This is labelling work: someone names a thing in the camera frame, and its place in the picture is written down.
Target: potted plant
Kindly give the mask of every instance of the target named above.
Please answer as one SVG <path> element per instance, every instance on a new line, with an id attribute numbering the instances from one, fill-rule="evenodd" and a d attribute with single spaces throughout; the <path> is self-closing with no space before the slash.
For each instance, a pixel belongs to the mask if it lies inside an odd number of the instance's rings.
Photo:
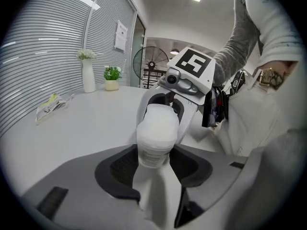
<path id="1" fill-rule="evenodd" d="M 82 81 L 85 93 L 94 92 L 96 90 L 95 76 L 93 71 L 93 59 L 96 54 L 90 49 L 80 49 L 77 58 L 82 62 Z"/>
<path id="2" fill-rule="evenodd" d="M 121 79 L 120 67 L 105 67 L 104 77 L 106 79 L 105 86 L 107 91 L 119 89 L 118 79 Z"/>

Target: white table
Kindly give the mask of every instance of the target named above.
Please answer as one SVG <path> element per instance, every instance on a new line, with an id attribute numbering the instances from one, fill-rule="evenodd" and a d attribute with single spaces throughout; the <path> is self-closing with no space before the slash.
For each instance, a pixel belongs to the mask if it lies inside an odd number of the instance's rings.
<path id="1" fill-rule="evenodd" d="M 71 159 L 113 147 L 136 143 L 136 114 L 146 90 L 121 86 L 107 92 L 102 85 L 93 93 L 77 91 L 70 106 L 35 125 L 32 111 L 1 138 L 3 170 L 16 194 Z M 223 151 L 210 129 L 194 120 L 181 144 Z"/>

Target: person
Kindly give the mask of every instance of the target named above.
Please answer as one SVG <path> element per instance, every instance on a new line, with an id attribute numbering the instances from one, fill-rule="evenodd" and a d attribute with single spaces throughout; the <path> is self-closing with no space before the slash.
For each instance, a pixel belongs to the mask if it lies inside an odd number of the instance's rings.
<path id="1" fill-rule="evenodd" d="M 261 57 L 254 74 L 229 97 L 229 118 L 215 133 L 227 154 L 248 156 L 292 128 L 274 96 L 302 60 L 304 46 L 277 0 L 235 0 L 234 10 L 232 35 L 214 56 L 213 85 L 242 69 L 256 43 Z"/>

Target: white pants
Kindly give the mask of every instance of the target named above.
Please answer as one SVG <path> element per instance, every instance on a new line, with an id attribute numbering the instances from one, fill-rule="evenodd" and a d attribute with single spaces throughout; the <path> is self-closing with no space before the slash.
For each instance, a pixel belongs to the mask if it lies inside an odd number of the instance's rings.
<path id="1" fill-rule="evenodd" d="M 276 91 L 263 87 L 252 77 L 229 98 L 228 120 L 216 129 L 226 154 L 248 156 L 256 148 L 286 132 L 289 125 L 273 96 Z"/>

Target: white vase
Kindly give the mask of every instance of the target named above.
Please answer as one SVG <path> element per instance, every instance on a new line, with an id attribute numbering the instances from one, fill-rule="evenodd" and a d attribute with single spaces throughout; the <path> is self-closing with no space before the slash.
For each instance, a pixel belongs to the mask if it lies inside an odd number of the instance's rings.
<path id="1" fill-rule="evenodd" d="M 105 87 L 107 91 L 118 90 L 119 84 L 117 80 L 106 80 Z"/>
<path id="2" fill-rule="evenodd" d="M 96 90 L 95 76 L 92 66 L 92 59 L 82 60 L 82 81 L 85 93 L 94 92 Z"/>

